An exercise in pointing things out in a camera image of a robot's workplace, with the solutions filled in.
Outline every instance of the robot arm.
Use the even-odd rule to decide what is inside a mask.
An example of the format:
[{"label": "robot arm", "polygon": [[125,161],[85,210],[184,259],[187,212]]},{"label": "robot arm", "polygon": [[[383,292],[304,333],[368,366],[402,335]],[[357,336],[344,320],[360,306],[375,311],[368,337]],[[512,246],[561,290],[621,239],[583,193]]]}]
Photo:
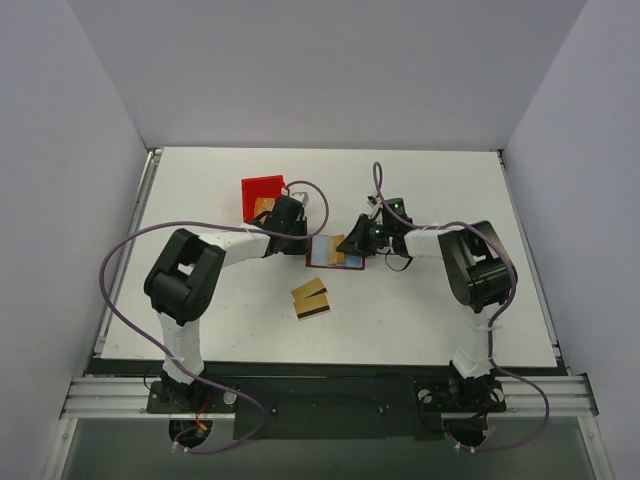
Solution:
[{"label": "robot arm", "polygon": [[[387,203],[398,217],[412,223],[402,198],[387,200]],[[492,365],[487,342],[490,315],[486,307],[495,308],[509,296],[511,280],[506,265],[468,229],[414,230],[382,208],[379,199],[370,197],[369,205],[371,214],[360,215],[337,250],[363,257],[382,253],[381,250],[409,259],[442,257],[454,297],[469,307],[460,312],[463,323],[458,330],[452,363],[465,379],[490,374]],[[472,227],[505,251],[489,222],[478,222]]]},{"label": "robot arm", "polygon": [[158,314],[164,344],[173,353],[173,358],[165,358],[162,367],[163,385],[185,402],[193,397],[190,388],[193,379],[182,373],[172,359],[196,375],[204,371],[200,356],[200,317],[211,303],[222,268],[279,252],[306,254],[309,248],[306,240],[249,231],[262,229],[287,235],[306,235],[306,201],[306,194],[299,197],[282,195],[276,200],[273,211],[265,212],[251,224],[240,227],[246,232],[196,235],[180,229],[165,245],[145,280],[144,292]]}]

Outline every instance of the purple cable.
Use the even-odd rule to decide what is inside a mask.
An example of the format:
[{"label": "purple cable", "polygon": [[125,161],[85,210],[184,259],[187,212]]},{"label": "purple cable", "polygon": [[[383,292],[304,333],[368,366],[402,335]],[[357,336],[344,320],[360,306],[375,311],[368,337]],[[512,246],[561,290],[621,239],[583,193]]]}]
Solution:
[{"label": "purple cable", "polygon": [[[509,305],[513,303],[513,299],[516,296],[517,280],[515,275],[515,267],[513,265],[513,262],[509,258],[509,256],[505,252],[500,250],[498,246],[495,244],[495,242],[489,239],[484,233],[482,233],[472,225],[469,225],[468,223],[454,221],[454,222],[449,222],[442,226],[437,227],[437,226],[429,226],[429,225],[415,225],[411,222],[406,221],[404,218],[400,217],[396,212],[393,211],[391,206],[387,203],[384,196],[382,195],[382,165],[380,164],[380,162],[375,162],[373,164],[373,183],[375,185],[378,198],[380,198],[380,201],[383,207],[386,208],[387,211],[402,224],[417,230],[424,230],[424,229],[435,230],[435,229],[450,228],[450,227],[456,227],[456,226],[463,227],[469,230],[471,233],[475,234],[477,237],[479,237],[482,241],[484,241],[487,245],[489,245],[489,247],[491,247],[491,249],[494,252],[496,252],[500,260],[502,260],[502,262],[507,266],[507,272],[509,273],[509,279],[511,280],[511,290],[509,292],[509,296],[507,297],[507,300],[500,306],[500,308],[489,319],[488,326],[489,328],[493,327],[496,320],[498,320],[498,317],[502,315],[502,313],[507,308],[509,308]],[[491,452],[491,451],[495,452],[499,450],[509,450],[512,448],[521,447],[522,445],[529,443],[531,440],[533,440],[538,435],[540,435],[544,431],[544,429],[547,427],[547,424],[549,423],[549,415],[550,415],[549,398],[544,393],[542,388],[540,388],[539,385],[537,385],[535,382],[532,382],[527,378],[524,378],[520,375],[512,373],[508,370],[505,370],[495,362],[495,360],[493,359],[493,346],[494,346],[493,330],[489,330],[488,342],[489,342],[489,359],[490,359],[491,365],[493,366],[493,368],[496,369],[496,371],[500,372],[502,375],[505,375],[507,377],[511,377],[516,380],[519,380],[520,382],[526,383],[527,385],[529,385],[530,387],[538,391],[538,393],[540,393],[540,396],[544,401],[544,419],[542,420],[542,423],[540,424],[540,426],[531,435],[523,438],[522,440],[519,440],[513,443],[508,443],[505,445],[495,445],[495,446],[486,446],[486,447],[479,446],[478,448],[473,448],[473,449],[472,447],[469,447],[468,445],[462,445],[460,442],[455,440],[455,438],[453,438],[453,436],[451,435],[451,432],[449,431],[449,429],[447,429],[447,435],[449,436],[449,438],[457,442],[460,445],[460,448],[463,448],[464,450],[474,451],[474,452]]]},{"label": "purple cable", "polygon": [[[230,442],[230,443],[228,443],[226,445],[223,445],[221,447],[212,448],[210,450],[188,449],[189,453],[194,453],[194,454],[199,454],[199,455],[206,455],[206,454],[210,454],[210,453],[224,452],[225,450],[230,450],[232,448],[235,448],[235,447],[238,447],[238,446],[242,445],[247,440],[250,440],[251,438],[253,438],[260,430],[262,430],[262,428],[264,428],[264,426],[266,424],[266,421],[267,421],[267,411],[266,411],[266,409],[264,408],[264,406],[260,402],[258,402],[255,398],[247,395],[246,393],[242,393],[239,390],[235,390],[233,388],[229,388],[229,387],[226,387],[226,386],[221,385],[219,383],[216,383],[216,382],[213,382],[211,380],[208,380],[206,378],[200,377],[200,376],[196,375],[195,373],[192,373],[189,370],[187,370],[184,367],[184,365],[182,365],[182,363],[180,363],[178,360],[173,358],[173,354],[171,353],[171,351],[167,347],[165,347],[160,341],[156,340],[151,335],[149,335],[147,332],[145,332],[140,327],[138,327],[136,324],[134,324],[120,310],[118,310],[116,305],[111,301],[111,298],[109,296],[109,292],[107,291],[106,280],[105,280],[105,272],[106,272],[106,269],[107,269],[107,265],[109,264],[109,261],[111,260],[113,255],[118,250],[120,250],[120,248],[122,248],[124,245],[126,245],[130,241],[134,240],[135,238],[137,238],[137,237],[139,237],[141,235],[144,235],[145,233],[153,232],[155,230],[161,230],[161,229],[164,229],[164,228],[170,228],[170,227],[189,227],[189,226],[190,227],[203,227],[203,228],[213,228],[213,229],[216,229],[216,230],[226,230],[226,231],[230,231],[230,232],[257,233],[257,234],[260,234],[260,235],[269,235],[269,236],[272,236],[272,237],[286,238],[286,239],[289,239],[289,240],[308,240],[308,239],[318,235],[324,229],[324,227],[327,225],[327,222],[329,221],[329,201],[327,200],[327,197],[324,194],[324,192],[322,190],[320,190],[320,188],[318,186],[316,186],[314,183],[308,182],[306,180],[296,180],[294,182],[289,183],[285,188],[288,190],[293,185],[308,185],[311,188],[313,188],[314,190],[316,190],[320,194],[320,197],[322,197],[322,201],[324,202],[324,207],[325,207],[324,220],[322,221],[322,224],[320,225],[320,227],[313,233],[310,233],[308,235],[296,236],[296,235],[287,235],[287,234],[284,234],[284,233],[269,232],[269,231],[260,230],[260,229],[257,229],[257,228],[256,229],[251,229],[251,228],[250,229],[245,229],[245,228],[241,228],[241,227],[227,227],[227,226],[224,226],[224,225],[215,225],[215,224],[212,224],[212,223],[196,222],[196,221],[190,221],[190,220],[159,223],[157,225],[151,225],[149,227],[143,228],[142,230],[138,230],[137,232],[134,232],[131,235],[129,235],[128,237],[126,237],[124,240],[122,240],[121,242],[116,244],[114,247],[112,247],[111,250],[109,250],[109,252],[105,255],[104,259],[102,260],[102,263],[100,264],[100,272],[98,274],[98,279],[99,279],[98,283],[99,283],[99,286],[100,286],[100,293],[102,294],[102,298],[104,298],[104,301],[107,304],[107,307],[113,312],[113,314],[116,317],[118,317],[120,320],[122,320],[127,327],[131,328],[138,335],[140,335],[143,338],[147,339],[148,341],[153,343],[156,347],[158,347],[160,350],[162,350],[162,352],[167,357],[170,358],[170,360],[173,362],[173,364],[182,373],[184,373],[185,375],[193,378],[194,380],[196,380],[196,381],[198,381],[198,382],[200,382],[200,383],[202,383],[204,385],[207,385],[209,387],[215,388],[217,390],[222,390],[224,392],[231,392],[231,393],[237,395],[238,397],[243,398],[243,399],[247,400],[248,402],[252,403],[256,407],[258,407],[260,409],[260,411],[262,411],[262,421],[261,421],[260,425],[258,425],[255,429],[253,429],[252,431],[250,431],[249,433],[247,433],[243,437],[239,438],[238,440],[236,440],[234,442]],[[186,430],[183,430],[182,432],[180,432],[176,436],[176,441],[177,441],[177,439],[182,437],[188,431],[189,431],[189,429],[186,429]]]}]

